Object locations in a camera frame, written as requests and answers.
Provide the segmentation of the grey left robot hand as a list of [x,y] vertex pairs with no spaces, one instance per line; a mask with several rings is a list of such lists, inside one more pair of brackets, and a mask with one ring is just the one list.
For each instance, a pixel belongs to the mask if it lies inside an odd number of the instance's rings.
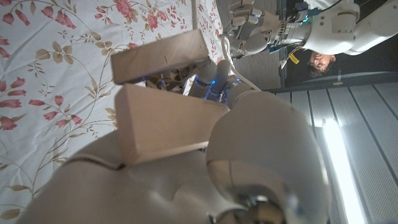
[[219,35],[223,52],[232,58],[254,55],[269,47],[280,26],[279,16],[254,7],[254,1],[238,0],[229,5],[232,18]]

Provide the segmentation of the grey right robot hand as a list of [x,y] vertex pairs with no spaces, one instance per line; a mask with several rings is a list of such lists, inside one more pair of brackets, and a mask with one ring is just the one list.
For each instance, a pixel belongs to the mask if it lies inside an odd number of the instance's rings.
[[64,163],[20,223],[326,223],[303,114],[218,64],[226,103],[124,84],[118,128]]

